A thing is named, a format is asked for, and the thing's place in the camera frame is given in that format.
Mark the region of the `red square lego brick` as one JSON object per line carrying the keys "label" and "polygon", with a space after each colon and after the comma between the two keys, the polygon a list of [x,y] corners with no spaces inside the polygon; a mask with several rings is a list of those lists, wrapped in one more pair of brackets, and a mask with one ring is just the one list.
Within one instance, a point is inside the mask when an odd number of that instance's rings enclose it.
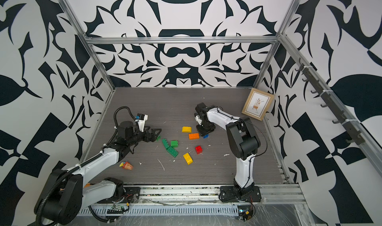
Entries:
{"label": "red square lego brick", "polygon": [[203,152],[203,149],[202,149],[202,147],[199,145],[199,146],[195,147],[195,151],[196,151],[197,154],[200,154],[200,153]]}

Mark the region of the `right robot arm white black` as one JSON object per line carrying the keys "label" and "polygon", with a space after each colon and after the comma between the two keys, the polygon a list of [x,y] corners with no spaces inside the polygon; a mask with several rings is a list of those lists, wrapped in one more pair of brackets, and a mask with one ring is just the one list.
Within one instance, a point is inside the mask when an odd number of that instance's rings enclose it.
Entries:
{"label": "right robot arm white black", "polygon": [[217,126],[226,130],[231,152],[236,157],[236,174],[233,186],[221,186],[222,202],[261,202],[260,188],[253,179],[254,160],[261,146],[255,126],[249,118],[230,115],[218,106],[200,103],[195,107],[197,131],[201,136],[212,133]]}

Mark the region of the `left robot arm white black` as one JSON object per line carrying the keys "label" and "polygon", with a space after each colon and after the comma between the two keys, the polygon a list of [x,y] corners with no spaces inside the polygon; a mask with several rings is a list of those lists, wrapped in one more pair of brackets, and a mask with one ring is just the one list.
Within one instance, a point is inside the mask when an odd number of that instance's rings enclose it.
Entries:
{"label": "left robot arm white black", "polygon": [[34,207],[35,225],[41,226],[44,219],[50,220],[52,226],[66,225],[85,207],[104,199],[121,198],[123,183],[115,178],[86,185],[128,154],[134,154],[140,142],[155,142],[162,130],[145,126],[140,120],[124,121],[114,128],[111,139],[97,155],[67,170],[54,170],[48,176]]}

